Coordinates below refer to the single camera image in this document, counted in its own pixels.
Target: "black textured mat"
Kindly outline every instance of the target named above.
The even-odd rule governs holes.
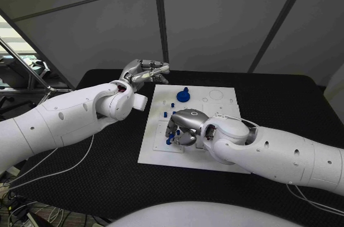
[[[109,82],[119,74],[120,70],[90,70],[79,88]],[[171,85],[234,87],[243,118],[344,148],[342,123],[308,77],[171,71],[167,79]],[[146,83],[138,93],[148,97],[145,111],[132,110],[123,121],[95,135],[80,165],[20,187],[17,193],[63,209],[110,219],[159,203],[208,201],[251,208],[303,226],[344,224],[344,217],[315,209],[290,195],[283,184],[253,174],[138,164],[154,84]],[[59,149],[18,182],[72,167],[89,142],[90,138]],[[28,159],[21,173],[47,153]],[[342,196],[312,188],[302,190],[310,200],[344,210]]]

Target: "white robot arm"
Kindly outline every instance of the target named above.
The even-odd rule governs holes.
[[[34,154],[77,143],[109,124],[145,109],[135,94],[143,82],[167,83],[167,63],[133,60],[119,80],[50,98],[23,115],[0,122],[0,173]]]
[[[174,138],[177,127],[182,136]],[[344,196],[344,150],[262,126],[249,128],[217,114],[197,110],[171,115],[167,143],[190,146],[200,138],[204,149],[223,164],[237,164],[272,181],[315,187]]]

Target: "white platform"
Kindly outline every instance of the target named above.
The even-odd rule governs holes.
[[[181,103],[177,101],[175,96],[184,87],[188,88],[190,100]],[[167,123],[172,111],[177,112],[182,109],[195,109],[204,112],[208,117],[214,113],[240,117],[234,89],[155,85],[138,163],[249,174],[236,164],[224,165],[213,159],[208,152],[203,149],[201,142],[198,141],[200,138],[192,146],[167,145]]]

